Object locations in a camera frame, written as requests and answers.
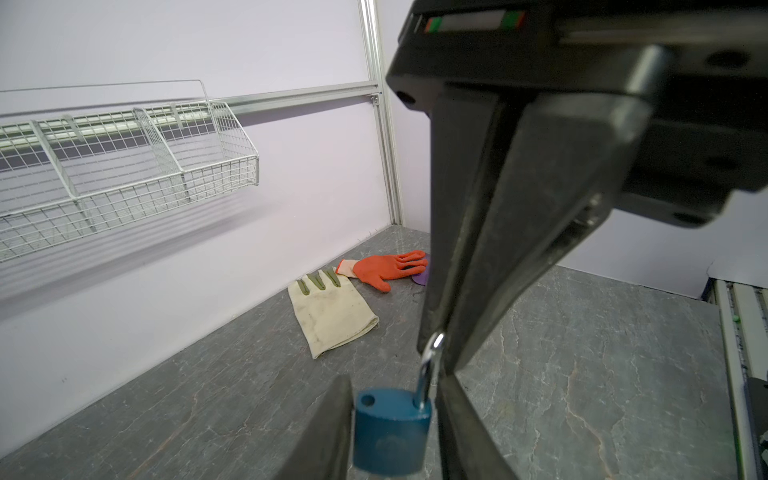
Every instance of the countertop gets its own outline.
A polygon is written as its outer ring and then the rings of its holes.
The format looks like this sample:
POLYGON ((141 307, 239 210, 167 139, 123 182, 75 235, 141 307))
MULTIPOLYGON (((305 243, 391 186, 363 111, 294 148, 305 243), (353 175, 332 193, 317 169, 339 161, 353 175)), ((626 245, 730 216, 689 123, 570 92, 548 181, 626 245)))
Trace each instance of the countertop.
MULTIPOLYGON (((414 249, 429 235, 389 227, 343 257, 414 249)), ((353 282, 380 318, 362 338, 312 360, 284 290, 3 458, 0 478, 271 478, 334 376, 414 386, 425 287, 353 282)), ((520 478, 737 477, 713 305, 555 267, 458 376, 520 478)), ((441 478, 436 437, 412 478, 441 478)))

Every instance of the screw hole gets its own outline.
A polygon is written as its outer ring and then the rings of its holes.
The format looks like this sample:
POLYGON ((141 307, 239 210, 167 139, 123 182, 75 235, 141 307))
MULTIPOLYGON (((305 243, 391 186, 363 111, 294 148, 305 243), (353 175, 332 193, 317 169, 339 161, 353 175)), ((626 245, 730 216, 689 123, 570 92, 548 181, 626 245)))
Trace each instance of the screw hole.
POLYGON ((704 164, 717 170, 736 170, 739 167, 736 161, 728 157, 709 157, 704 164))
POLYGON ((406 94, 404 91, 396 91, 395 95, 397 95, 397 98, 402 101, 402 103, 406 105, 413 105, 416 103, 416 99, 408 94, 406 94))
POLYGON ((697 217, 696 215, 691 214, 684 214, 682 212, 675 212, 672 214, 673 217, 677 218, 679 221, 683 223, 688 223, 689 225, 694 225, 698 227, 699 225, 704 225, 707 221, 701 217, 697 217))
POLYGON ((707 64, 720 68, 742 68, 750 60, 750 54, 741 50, 716 51, 707 57, 707 64))

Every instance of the glove cuff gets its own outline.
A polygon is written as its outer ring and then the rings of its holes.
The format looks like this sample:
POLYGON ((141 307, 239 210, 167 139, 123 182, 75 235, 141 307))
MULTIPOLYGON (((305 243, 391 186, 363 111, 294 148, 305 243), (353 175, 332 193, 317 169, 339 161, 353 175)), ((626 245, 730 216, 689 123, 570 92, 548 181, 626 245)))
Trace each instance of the glove cuff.
POLYGON ((358 260, 342 260, 339 266, 336 268, 336 273, 343 275, 347 278, 357 278, 357 275, 352 271, 358 260))

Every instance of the aluminum rail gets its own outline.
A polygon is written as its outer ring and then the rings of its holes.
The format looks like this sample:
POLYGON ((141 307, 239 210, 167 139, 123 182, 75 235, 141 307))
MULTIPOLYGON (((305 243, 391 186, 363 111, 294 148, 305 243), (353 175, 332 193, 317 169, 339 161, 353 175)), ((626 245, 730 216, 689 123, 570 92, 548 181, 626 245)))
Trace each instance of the aluminum rail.
POLYGON ((324 87, 300 88, 298 90, 274 91, 266 94, 242 95, 220 98, 235 115, 259 111, 277 110, 298 105, 316 104, 342 98, 370 97, 380 93, 379 82, 358 81, 355 83, 327 85, 324 87))
POLYGON ((720 320, 723 328, 723 346, 728 371, 728 383, 730 387, 731 406, 733 408, 733 427, 737 442, 737 461, 739 462, 739 471, 741 480, 757 480, 757 462, 759 459, 755 455, 752 427, 750 425, 750 410, 747 406, 746 375, 744 372, 744 360, 747 360, 747 352, 742 351, 740 346, 746 346, 743 338, 744 331, 737 322, 734 321, 734 314, 743 316, 745 312, 738 309, 739 305, 735 297, 735 292, 722 280, 715 280, 714 296, 717 306, 720 308, 720 320))
POLYGON ((358 6, 362 39, 366 47, 368 76, 379 86, 379 92, 372 96, 373 116, 376 119, 376 133, 379 137, 379 151, 382 158, 382 169, 384 170, 384 187, 386 189, 387 207, 389 208, 389 220, 393 225, 402 225, 404 214, 397 168, 397 148, 395 146, 389 92, 385 87, 384 54, 379 32, 376 0, 359 0, 358 6))

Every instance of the padlock shackle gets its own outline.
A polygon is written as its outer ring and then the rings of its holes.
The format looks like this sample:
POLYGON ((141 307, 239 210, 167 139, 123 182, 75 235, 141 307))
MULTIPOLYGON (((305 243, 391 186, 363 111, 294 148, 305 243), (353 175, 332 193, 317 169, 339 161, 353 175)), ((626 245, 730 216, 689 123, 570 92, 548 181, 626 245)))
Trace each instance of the padlock shackle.
POLYGON ((432 381, 432 371, 435 368, 435 356, 442 346, 445 334, 437 331, 429 337, 429 341, 422 353, 422 365, 419 369, 419 380, 416 383, 416 391, 413 393, 413 405, 423 410, 429 402, 429 384, 432 381))

